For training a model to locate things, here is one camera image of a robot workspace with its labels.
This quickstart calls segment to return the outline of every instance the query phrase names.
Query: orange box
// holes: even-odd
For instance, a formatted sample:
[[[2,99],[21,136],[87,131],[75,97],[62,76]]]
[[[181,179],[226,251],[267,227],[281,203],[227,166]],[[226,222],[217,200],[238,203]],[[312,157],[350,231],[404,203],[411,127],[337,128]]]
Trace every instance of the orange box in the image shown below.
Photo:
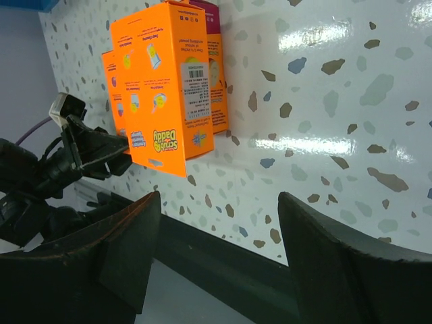
[[[186,177],[214,149],[205,11],[166,1],[111,25],[133,162]]]
[[[225,73],[223,72],[223,51],[221,21],[217,5],[205,0],[182,0],[183,3],[203,8],[207,23],[207,41],[209,44],[209,66],[211,87],[211,115],[213,132],[219,133],[230,128],[228,121],[227,93]]]
[[[113,112],[115,130],[117,135],[126,136],[126,120],[124,117],[124,106],[122,101],[122,91],[118,82],[117,62],[114,51],[102,54],[103,68],[107,79],[109,102]]]

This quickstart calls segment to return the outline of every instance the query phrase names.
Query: glossy surface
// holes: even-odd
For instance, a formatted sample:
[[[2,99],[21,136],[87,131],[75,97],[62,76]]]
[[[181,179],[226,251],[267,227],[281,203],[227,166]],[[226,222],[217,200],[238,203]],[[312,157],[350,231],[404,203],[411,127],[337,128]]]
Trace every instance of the glossy surface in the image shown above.
[[[109,24],[156,0],[62,1],[41,14],[59,90],[113,132]],[[432,252],[432,1],[221,0],[231,131],[188,179],[134,165],[104,186],[158,189],[176,219],[286,263],[277,195]]]

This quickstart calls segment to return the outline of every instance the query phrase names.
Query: product box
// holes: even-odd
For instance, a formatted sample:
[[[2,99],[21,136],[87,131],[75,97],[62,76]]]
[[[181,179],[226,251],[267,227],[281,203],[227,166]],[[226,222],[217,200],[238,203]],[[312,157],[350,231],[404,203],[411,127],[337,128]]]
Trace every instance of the product box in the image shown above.
[[[111,25],[133,162],[186,177],[214,149],[205,11],[166,1]]]
[[[122,101],[122,90],[118,84],[117,62],[114,51],[102,54],[103,69],[107,79],[109,102],[113,112],[115,130],[117,135],[126,136],[126,119],[124,117],[124,106]]]
[[[228,122],[227,93],[223,72],[223,51],[219,8],[205,0],[181,0],[183,3],[203,8],[207,23],[207,42],[209,44],[211,114],[213,132],[219,133],[230,128]]]

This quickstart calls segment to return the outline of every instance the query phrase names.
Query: product illustration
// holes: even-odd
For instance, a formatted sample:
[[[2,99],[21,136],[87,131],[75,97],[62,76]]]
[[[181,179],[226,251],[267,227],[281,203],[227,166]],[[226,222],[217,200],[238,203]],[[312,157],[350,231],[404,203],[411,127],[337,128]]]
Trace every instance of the product illustration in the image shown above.
[[[132,113],[136,113],[138,111],[138,108],[140,107],[140,100],[138,99],[138,95],[132,94],[130,102],[130,109],[132,110]]]
[[[154,70],[157,69],[161,65],[161,59],[159,58],[159,55],[157,55],[156,49],[153,46],[153,44],[150,44],[147,47],[147,53],[148,56],[150,57],[150,61],[153,69]]]
[[[153,99],[153,110],[151,113],[155,113],[156,108],[163,108],[166,102],[167,96],[165,96],[163,93],[156,94],[155,98]]]
[[[192,142],[194,143],[194,145],[202,147],[203,145],[205,145],[206,138],[207,138],[207,134],[205,132],[203,132],[202,130],[199,130],[194,135]]]
[[[142,132],[132,132],[130,134],[130,139],[132,140],[132,147],[145,147],[146,140],[142,135]]]

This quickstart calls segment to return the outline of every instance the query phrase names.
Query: purple cable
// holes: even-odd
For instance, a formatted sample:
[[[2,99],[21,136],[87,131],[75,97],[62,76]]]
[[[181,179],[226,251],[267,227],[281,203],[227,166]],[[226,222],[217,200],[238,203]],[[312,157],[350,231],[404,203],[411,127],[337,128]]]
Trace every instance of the purple cable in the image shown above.
[[[31,129],[29,129],[27,131],[27,133],[25,133],[23,136],[21,136],[21,138],[19,140],[17,140],[17,142],[15,144],[17,144],[18,146],[21,145],[21,143],[23,143],[23,141],[25,141],[25,139],[27,137],[29,137],[31,134],[34,133],[34,131],[36,131],[37,129],[41,128],[42,126],[44,126],[47,122],[51,121],[51,117],[45,118],[43,121],[40,121],[39,123],[37,123],[36,125],[34,125],[33,127],[31,127]]]

